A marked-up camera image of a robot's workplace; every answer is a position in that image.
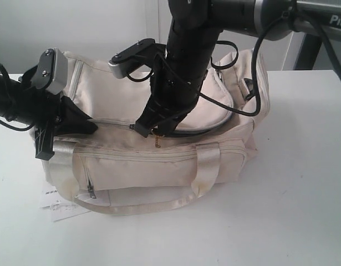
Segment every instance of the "bag strap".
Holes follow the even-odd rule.
[[[181,208],[205,195],[215,184],[221,164],[220,146],[218,143],[196,146],[197,174],[191,183],[192,193],[173,201],[156,202],[130,206],[97,206],[74,197],[74,202],[86,209],[104,214],[131,215],[170,211]]]

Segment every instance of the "fabric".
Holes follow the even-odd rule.
[[[93,211],[108,214],[137,214],[182,207],[205,195],[215,183],[237,181],[247,162],[257,151],[254,128],[269,112],[267,73],[258,59],[258,85],[262,109],[256,117],[245,117],[219,108],[203,99],[177,130],[214,129],[198,137],[143,138],[129,124],[141,114],[148,100],[149,82],[133,83],[115,79],[106,62],[92,61],[72,53],[68,58],[68,85],[64,91],[79,108],[94,118],[99,129],[93,135],[55,138],[55,156],[45,163],[46,179],[62,197]],[[233,68],[220,72],[210,69],[202,92],[226,105],[253,112],[255,99],[245,79],[251,78],[252,51],[241,51]],[[219,63],[231,62],[229,54]],[[133,74],[140,78],[146,74]],[[79,190],[148,191],[158,187],[189,187],[178,199],[154,200],[147,204],[96,207],[77,198]]]

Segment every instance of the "front pocket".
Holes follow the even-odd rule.
[[[221,167],[217,182],[235,181],[247,154],[241,140],[220,142]],[[80,188],[112,190],[127,187],[189,186],[196,177],[195,145],[166,151],[134,151],[76,147],[73,172]]]

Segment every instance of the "table surface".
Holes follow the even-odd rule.
[[[31,139],[0,126],[0,265],[341,265],[341,84],[332,71],[268,75],[258,156],[171,212],[51,222]]]

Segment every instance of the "cream bag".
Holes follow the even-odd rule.
[[[99,126],[93,135],[55,137],[55,155],[43,162],[47,181],[65,199],[107,214],[167,211],[202,197],[215,183],[237,181],[245,163],[256,154],[252,133],[269,112],[268,79],[261,57],[257,62],[262,99],[258,116],[232,114],[200,98],[176,131],[188,137],[145,139],[130,125],[140,116],[150,96],[149,81],[119,80],[113,77],[106,62],[69,52],[64,55],[69,64],[64,93]],[[225,65],[234,57],[231,53],[219,64]],[[252,51],[245,50],[240,52],[234,67],[210,69],[202,92],[226,105],[253,112],[255,98],[246,100],[251,91],[251,58]],[[135,78],[145,75],[133,74]],[[204,131],[205,134],[190,136]],[[165,191],[165,187],[189,189],[179,198],[167,196],[164,200],[160,197],[162,190],[157,188]],[[78,198],[81,191],[94,197],[101,190],[110,191],[111,206],[96,206]],[[158,193],[151,200],[137,200],[141,192],[151,194],[152,190]],[[120,195],[126,198],[124,203],[119,202]]]

